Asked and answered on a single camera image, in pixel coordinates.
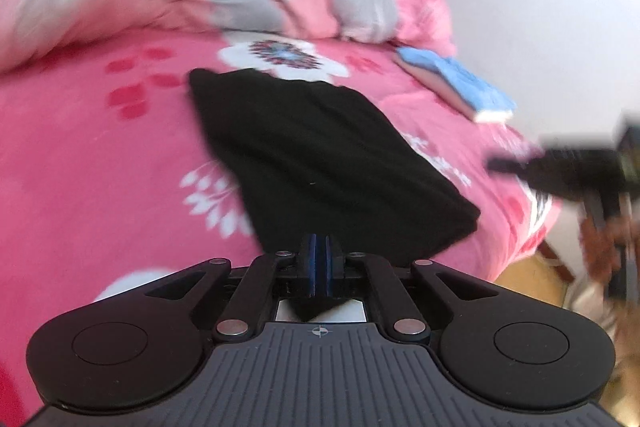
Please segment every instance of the blurred object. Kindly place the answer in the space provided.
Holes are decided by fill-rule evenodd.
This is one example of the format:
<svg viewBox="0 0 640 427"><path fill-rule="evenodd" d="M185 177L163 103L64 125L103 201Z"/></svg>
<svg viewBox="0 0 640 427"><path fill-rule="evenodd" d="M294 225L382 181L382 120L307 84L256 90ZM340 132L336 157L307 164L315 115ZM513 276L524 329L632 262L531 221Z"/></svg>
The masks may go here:
<svg viewBox="0 0 640 427"><path fill-rule="evenodd" d="M635 253L640 247L640 225L632 219L628 198L620 197L616 204L619 213L614 219L605 220L604 211L599 199L592 195L585 196L585 208L588 215L580 224L580 243L583 261L592 280L607 284L612 276L620 282L626 280L629 301L638 294L638 266ZM621 265L621 254L625 260Z"/></svg>
<svg viewBox="0 0 640 427"><path fill-rule="evenodd" d="M640 190L638 126L628 126L618 150L610 148L550 148L527 162L490 158L487 170L515 174L533 190L542 190L570 201L583 201L596 225L621 214L620 196L636 197ZM607 288L607 297L638 303L636 271L628 271L633 257L619 245L620 269Z"/></svg>

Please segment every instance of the wooden floor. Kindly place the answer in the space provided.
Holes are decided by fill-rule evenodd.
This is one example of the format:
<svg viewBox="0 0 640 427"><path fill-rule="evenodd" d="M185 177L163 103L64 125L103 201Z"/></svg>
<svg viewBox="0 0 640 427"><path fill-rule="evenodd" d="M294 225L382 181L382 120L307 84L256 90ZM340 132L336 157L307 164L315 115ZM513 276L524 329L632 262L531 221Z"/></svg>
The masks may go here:
<svg viewBox="0 0 640 427"><path fill-rule="evenodd" d="M495 282L534 299L561 306L566 284L540 254L511 264Z"/></svg>

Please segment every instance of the metal rivet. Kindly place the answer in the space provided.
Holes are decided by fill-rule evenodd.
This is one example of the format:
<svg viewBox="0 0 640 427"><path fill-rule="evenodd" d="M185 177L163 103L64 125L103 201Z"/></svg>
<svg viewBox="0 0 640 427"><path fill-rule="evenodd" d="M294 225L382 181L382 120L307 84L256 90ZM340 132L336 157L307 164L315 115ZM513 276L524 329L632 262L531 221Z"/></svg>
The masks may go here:
<svg viewBox="0 0 640 427"><path fill-rule="evenodd" d="M238 335L244 335L247 331L249 331L249 325L244 321L239 321L237 319L229 319L227 321L222 321L216 327L218 333L220 335L226 335L228 337L236 337Z"/></svg>
<svg viewBox="0 0 640 427"><path fill-rule="evenodd" d="M418 319L400 319L394 324L394 329L403 335L418 335L422 333L427 326Z"/></svg>

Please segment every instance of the bed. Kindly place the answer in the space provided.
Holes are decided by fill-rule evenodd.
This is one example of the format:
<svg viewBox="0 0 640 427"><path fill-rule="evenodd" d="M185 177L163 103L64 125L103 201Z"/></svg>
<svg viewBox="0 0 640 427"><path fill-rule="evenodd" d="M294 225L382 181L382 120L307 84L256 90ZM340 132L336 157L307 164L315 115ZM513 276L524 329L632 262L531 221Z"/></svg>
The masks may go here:
<svg viewBox="0 0 640 427"><path fill-rule="evenodd" d="M223 25L216 7L228 8L228 0L2 1L0 422L7 427L40 405L24 354L45 321L212 257L246 266L260 254L239 186L201 136L187 96L194 68L256 68L364 94L481 209L478 231L434 257L447 266L495 280L535 251L558 215L554 201L515 178L487 175L488 155L524 157L535 146L507 125L468 121L396 65L377 5L370 32L367 13L358 19L348 9L357 0L342 0L335 20L331 0L254 0L224 12L238 21L254 10L244 19L251 24L268 9L286 14L283 30L265 33L211 27ZM401 18L390 25L396 41L449 51L443 0L392 1ZM336 28L338 38L320 38Z"/></svg>
<svg viewBox="0 0 640 427"><path fill-rule="evenodd" d="M393 63L386 44L136 30L63 48L0 85L0 317L12 325L2 332L0 410L8 425L38 407L24 350L43 322L210 257L245 266L259 255L237 184L206 151L185 75L248 66L301 76L270 68L273 41L321 62L307 80L366 95L481 209L478 231L437 261L494 280L545 237L552 202L483 169L489 153L527 155L532 145L508 126L469 122Z"/></svg>

